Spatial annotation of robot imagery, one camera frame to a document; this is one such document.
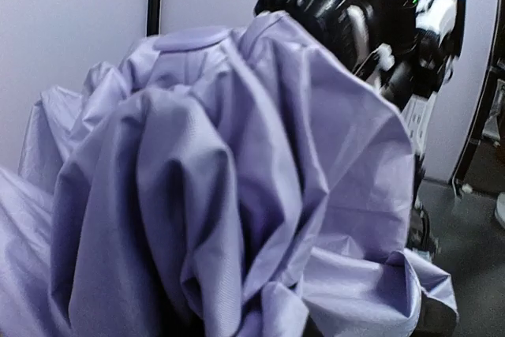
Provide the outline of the lavender folding umbrella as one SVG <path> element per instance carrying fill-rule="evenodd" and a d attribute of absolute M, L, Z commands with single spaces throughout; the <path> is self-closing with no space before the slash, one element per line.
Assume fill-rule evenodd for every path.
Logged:
<path fill-rule="evenodd" d="M 4 336 L 449 336 L 398 110 L 285 13 L 142 39 L 1 172 Z"/>

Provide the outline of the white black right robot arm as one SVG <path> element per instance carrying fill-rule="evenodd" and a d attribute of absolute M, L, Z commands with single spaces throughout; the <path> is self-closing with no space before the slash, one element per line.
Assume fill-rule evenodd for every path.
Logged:
<path fill-rule="evenodd" d="M 466 0 L 256 0 L 255 14 L 276 11 L 288 13 L 398 108 L 419 186 L 436 97 L 462 52 Z"/>

